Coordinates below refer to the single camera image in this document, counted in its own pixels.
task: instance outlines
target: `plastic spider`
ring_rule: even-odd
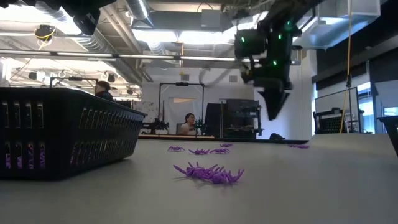
[[[214,150],[210,151],[210,153],[212,153],[212,152],[214,152],[216,154],[227,154],[227,153],[229,153],[229,149],[214,149]]]
[[[191,150],[191,149],[188,149],[188,151],[190,151],[191,153],[193,153],[193,154],[195,154],[195,155],[207,155],[209,152],[210,152],[210,149],[208,149],[208,150],[204,150],[204,149],[197,149],[197,150],[195,150],[195,151],[193,151],[193,150]]]
[[[187,177],[201,179],[201,180],[208,180],[213,184],[236,183],[244,172],[244,170],[238,170],[238,175],[232,176],[231,171],[227,172],[226,170],[224,170],[224,167],[217,167],[218,166],[217,164],[208,169],[200,167],[198,162],[196,167],[192,166],[191,163],[188,164],[189,167],[187,167],[186,170],[183,170],[176,165],[173,166],[175,169],[185,174]]]
[[[308,149],[310,146],[304,146],[304,145],[289,145],[289,147],[296,147],[299,149]]]
[[[185,151],[185,149],[183,147],[179,147],[179,146],[170,146],[168,151],[171,151],[171,152],[182,152],[182,151]]]
[[[230,143],[220,144],[220,147],[230,147],[230,146],[233,146],[233,145]]]

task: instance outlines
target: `hair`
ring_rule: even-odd
[[[187,114],[187,115],[185,115],[185,123],[187,122],[187,119],[190,117],[190,116],[195,116],[195,115],[193,115],[193,113],[189,113],[189,114]]]
[[[109,91],[111,89],[111,85],[106,82],[106,81],[98,81],[97,85],[99,85],[100,87],[105,88],[105,91]]]

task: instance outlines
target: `white table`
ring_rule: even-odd
[[[60,182],[0,181],[0,223],[398,223],[398,159],[358,151],[236,143],[227,155],[167,152],[218,142],[140,140],[134,155]],[[181,178],[198,161],[239,184]]]

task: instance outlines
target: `dark shirt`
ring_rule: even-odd
[[[114,102],[112,95],[107,91],[102,91],[102,92],[96,93],[95,96],[98,96],[102,99]]]

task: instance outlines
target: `person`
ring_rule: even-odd
[[[99,81],[94,88],[95,96],[114,102],[112,95],[109,93],[110,89],[111,85],[108,82]]]
[[[185,115],[185,123],[181,125],[179,134],[196,135],[195,115],[192,113]]]

